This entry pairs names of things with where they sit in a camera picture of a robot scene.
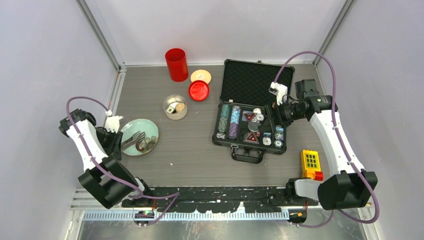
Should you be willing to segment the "beige dumpling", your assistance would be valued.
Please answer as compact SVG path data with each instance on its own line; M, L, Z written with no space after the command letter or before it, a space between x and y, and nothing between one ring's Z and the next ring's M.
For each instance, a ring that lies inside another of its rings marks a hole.
M174 109L176 113L181 113L185 108L186 108L186 104L183 102L179 102L175 105Z

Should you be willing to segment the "sushi roll piece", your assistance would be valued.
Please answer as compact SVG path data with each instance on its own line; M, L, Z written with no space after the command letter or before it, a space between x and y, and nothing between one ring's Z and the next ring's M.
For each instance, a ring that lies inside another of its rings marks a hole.
M172 103L172 104L170 104L168 107L167 107L167 109L166 109L166 112L168 113L168 114L175 114L176 112L177 112L177 110L176 110L176 105L177 105L177 103Z

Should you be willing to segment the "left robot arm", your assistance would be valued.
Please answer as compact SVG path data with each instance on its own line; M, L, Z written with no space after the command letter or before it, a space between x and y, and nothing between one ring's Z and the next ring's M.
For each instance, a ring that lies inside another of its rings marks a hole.
M151 189L121 163L121 119L107 111L105 125L97 127L90 112L77 108L67 113L58 129L73 140L82 158L84 173L79 183L103 207L110 209L124 199L148 207L154 199Z

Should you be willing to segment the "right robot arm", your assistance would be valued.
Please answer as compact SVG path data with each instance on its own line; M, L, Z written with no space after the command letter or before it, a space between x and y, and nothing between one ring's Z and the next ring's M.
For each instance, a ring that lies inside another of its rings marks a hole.
M272 123L286 129L294 121L306 119L323 147L330 175L326 180L311 177L289 179L285 198L299 205L305 198L318 202L325 210L365 207L372 197L378 178L365 170L344 133L337 105L331 95L322 95L315 80L295 84L297 100L289 102L288 87L272 82L269 92L276 100L266 105Z

